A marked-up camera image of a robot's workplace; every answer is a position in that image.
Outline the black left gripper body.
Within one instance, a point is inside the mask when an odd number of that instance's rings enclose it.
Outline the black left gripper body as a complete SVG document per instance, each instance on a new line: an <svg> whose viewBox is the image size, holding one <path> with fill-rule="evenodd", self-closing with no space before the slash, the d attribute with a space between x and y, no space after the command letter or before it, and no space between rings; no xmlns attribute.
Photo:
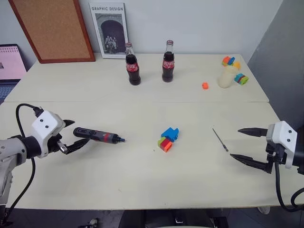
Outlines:
<svg viewBox="0 0 304 228"><path fill-rule="evenodd" d="M61 142L62 136L61 134L57 134L55 136L51 136L47 142L48 153L61 151L64 154L67 154L68 148L65 144Z"/></svg>

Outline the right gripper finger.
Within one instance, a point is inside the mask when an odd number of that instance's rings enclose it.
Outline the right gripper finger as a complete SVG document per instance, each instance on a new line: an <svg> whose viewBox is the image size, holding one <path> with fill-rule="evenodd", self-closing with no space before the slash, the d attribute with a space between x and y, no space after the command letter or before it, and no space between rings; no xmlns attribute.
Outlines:
<svg viewBox="0 0 304 228"><path fill-rule="evenodd" d="M269 174L272 173L272 163L256 161L252 157L248 157L248 156L244 156L244 155L240 155L240 154L230 154L230 156L247 166L250 166L252 168L256 168L259 170L263 170Z"/></svg>
<svg viewBox="0 0 304 228"><path fill-rule="evenodd" d="M265 128L242 128L238 130L239 133L243 133L254 137L261 137L261 136L266 137L267 131L268 129Z"/></svg>

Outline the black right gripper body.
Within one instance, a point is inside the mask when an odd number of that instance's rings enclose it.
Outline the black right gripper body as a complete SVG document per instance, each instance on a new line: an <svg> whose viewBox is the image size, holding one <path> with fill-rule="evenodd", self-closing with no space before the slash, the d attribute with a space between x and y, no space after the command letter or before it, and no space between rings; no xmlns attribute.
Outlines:
<svg viewBox="0 0 304 228"><path fill-rule="evenodd" d="M271 144L267 143L266 145L266 152L267 152L267 164L265 168L265 172L271 174L273 164L278 162L278 164L285 164L286 163L286 154L285 148L281 144Z"/></svg>

